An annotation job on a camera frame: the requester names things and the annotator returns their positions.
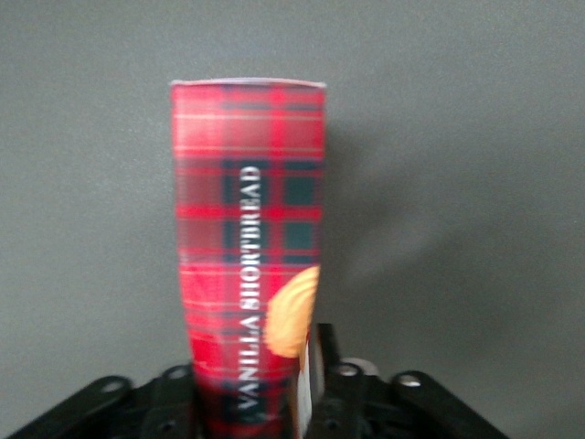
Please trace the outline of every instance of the gray wall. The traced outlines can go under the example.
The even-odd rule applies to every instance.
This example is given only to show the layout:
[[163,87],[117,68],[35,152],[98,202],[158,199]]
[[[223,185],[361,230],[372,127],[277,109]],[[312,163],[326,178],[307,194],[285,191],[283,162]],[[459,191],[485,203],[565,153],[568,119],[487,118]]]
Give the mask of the gray wall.
[[328,83],[316,319],[517,439],[581,438],[583,2],[0,3],[0,436],[188,359],[168,83]]

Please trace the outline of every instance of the red tartan box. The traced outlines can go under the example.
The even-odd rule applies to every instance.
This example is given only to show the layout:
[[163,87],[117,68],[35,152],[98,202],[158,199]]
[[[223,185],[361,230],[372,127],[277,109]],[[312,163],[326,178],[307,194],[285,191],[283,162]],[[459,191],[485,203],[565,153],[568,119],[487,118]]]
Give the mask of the red tartan box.
[[172,84],[179,279],[211,437],[293,435],[299,359],[264,343],[271,299],[318,265],[324,85]]

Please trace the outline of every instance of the tartan pattern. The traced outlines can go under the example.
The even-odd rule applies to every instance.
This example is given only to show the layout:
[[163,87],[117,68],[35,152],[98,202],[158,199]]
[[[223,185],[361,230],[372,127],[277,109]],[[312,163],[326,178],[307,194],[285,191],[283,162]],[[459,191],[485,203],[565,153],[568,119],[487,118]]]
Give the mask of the tartan pattern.
[[261,342],[258,404],[237,410],[240,339],[242,183],[261,172],[260,303],[301,270],[319,263],[324,162],[324,89],[299,81],[175,83],[172,136],[179,281],[187,334],[210,437],[282,438],[295,359]]

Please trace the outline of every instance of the screw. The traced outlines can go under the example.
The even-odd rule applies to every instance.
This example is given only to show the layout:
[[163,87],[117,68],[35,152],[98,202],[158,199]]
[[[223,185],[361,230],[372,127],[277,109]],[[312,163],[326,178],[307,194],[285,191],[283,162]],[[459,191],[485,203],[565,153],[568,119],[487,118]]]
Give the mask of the screw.
[[420,387],[420,380],[413,375],[402,375],[399,377],[399,383],[406,387]]
[[112,391],[118,391],[119,389],[121,389],[123,387],[123,382],[121,381],[110,381],[109,383],[107,383],[105,386],[103,386],[101,388],[101,391],[103,393],[110,393]]
[[337,366],[336,372],[344,377],[353,377],[357,375],[358,368],[351,364],[341,364]]
[[179,380],[181,378],[186,377],[187,375],[187,371],[184,367],[179,366],[176,369],[173,369],[169,372],[168,374],[168,378],[170,378],[171,380]]

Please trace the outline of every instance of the black metal bracket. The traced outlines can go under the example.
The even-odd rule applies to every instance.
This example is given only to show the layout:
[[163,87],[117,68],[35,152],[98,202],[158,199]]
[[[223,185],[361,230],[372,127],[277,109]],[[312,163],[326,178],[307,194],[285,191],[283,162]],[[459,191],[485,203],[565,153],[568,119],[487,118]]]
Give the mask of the black metal bracket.
[[389,383],[341,360],[331,325],[318,325],[324,394],[306,439],[507,439],[430,376],[407,371]]
[[[318,325],[317,337],[324,393],[305,439],[507,439],[428,375],[407,371],[384,382],[342,360],[331,325]],[[204,436],[200,408],[190,364],[136,389],[110,376],[7,439],[194,439]]]
[[191,370],[175,366],[137,389],[125,377],[100,378],[7,439],[193,439]]

